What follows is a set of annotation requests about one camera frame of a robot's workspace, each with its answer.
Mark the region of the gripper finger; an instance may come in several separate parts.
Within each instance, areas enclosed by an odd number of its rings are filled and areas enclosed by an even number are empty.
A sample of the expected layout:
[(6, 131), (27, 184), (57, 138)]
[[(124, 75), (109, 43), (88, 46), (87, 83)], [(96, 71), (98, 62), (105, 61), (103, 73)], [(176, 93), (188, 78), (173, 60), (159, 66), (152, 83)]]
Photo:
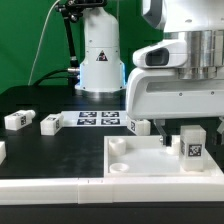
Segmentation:
[(159, 132), (159, 134), (162, 136), (162, 144), (166, 145), (166, 137), (167, 134), (164, 130), (164, 126), (165, 126), (165, 121), (163, 119), (155, 119), (153, 121), (157, 131)]
[(217, 128), (217, 142), (220, 145), (224, 145), (224, 116), (223, 117), (219, 117), (221, 123), (219, 125), (219, 127)]

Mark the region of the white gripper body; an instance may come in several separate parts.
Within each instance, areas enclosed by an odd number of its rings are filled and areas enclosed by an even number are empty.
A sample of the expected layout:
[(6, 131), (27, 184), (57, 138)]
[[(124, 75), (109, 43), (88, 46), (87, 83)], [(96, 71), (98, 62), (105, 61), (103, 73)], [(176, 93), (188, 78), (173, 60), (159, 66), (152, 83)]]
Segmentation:
[(128, 78), (126, 111), (132, 119), (224, 116), (224, 67), (217, 77), (180, 80), (176, 69), (135, 68)]

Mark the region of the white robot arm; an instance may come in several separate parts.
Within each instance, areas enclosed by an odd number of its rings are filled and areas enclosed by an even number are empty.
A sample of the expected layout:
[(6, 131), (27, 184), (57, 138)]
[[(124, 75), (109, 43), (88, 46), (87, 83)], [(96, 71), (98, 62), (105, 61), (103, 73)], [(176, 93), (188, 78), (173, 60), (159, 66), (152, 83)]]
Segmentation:
[[(133, 53), (129, 117), (224, 117), (224, 0), (142, 0), (141, 15), (161, 37)], [(121, 87), (117, 27), (102, 7), (84, 10), (86, 53), (78, 89), (85, 94)]]

